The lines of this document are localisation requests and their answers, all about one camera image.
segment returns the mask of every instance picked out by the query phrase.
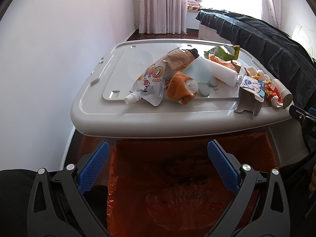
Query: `cici logo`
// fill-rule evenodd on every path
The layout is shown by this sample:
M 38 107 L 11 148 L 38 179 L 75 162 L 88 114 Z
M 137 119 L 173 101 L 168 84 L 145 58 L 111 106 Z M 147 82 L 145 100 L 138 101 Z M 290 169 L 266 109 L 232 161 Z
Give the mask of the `cici logo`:
M 155 79 L 160 78 L 163 74 L 163 67 L 162 66 L 158 66 L 155 67 L 156 64 L 153 64 L 153 67 L 150 69 L 147 69 L 144 77 L 148 76 L 148 78 L 151 78 L 151 76 Z

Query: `blue logo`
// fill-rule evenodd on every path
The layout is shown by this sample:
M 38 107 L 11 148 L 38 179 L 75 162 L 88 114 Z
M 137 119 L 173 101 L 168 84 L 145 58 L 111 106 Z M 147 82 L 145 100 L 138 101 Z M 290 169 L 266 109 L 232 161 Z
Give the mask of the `blue logo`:
M 251 84 L 251 81 L 248 79 L 245 79 L 245 85 L 250 85 L 250 84 Z

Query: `person's hand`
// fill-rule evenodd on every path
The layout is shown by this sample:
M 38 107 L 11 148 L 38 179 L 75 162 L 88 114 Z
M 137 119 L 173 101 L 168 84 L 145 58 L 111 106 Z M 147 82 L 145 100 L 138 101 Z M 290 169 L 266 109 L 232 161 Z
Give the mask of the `person's hand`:
M 313 176 L 312 176 L 312 182 L 309 184 L 309 190 L 315 191 L 316 190 L 316 164 L 313 168 Z

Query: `white spout cap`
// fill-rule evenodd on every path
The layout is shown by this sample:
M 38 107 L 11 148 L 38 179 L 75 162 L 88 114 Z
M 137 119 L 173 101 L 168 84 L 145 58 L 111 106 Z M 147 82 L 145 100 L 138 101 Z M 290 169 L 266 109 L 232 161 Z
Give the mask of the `white spout cap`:
M 127 95 L 127 96 L 124 98 L 124 101 L 125 101 L 125 103 L 128 105 L 128 104 L 137 102 L 137 101 L 139 101 L 140 99 L 141 99 L 141 97 L 140 97 L 140 93 L 139 93 L 139 92 L 132 92 L 132 93 L 130 93 L 129 95 Z

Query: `orange sock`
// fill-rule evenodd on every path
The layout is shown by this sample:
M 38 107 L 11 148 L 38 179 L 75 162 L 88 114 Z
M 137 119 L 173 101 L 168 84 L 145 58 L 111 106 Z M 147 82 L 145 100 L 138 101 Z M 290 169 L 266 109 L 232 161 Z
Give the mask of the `orange sock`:
M 167 96 L 180 104 L 190 102 L 197 92 L 198 83 L 179 71 L 173 76 L 167 87 Z

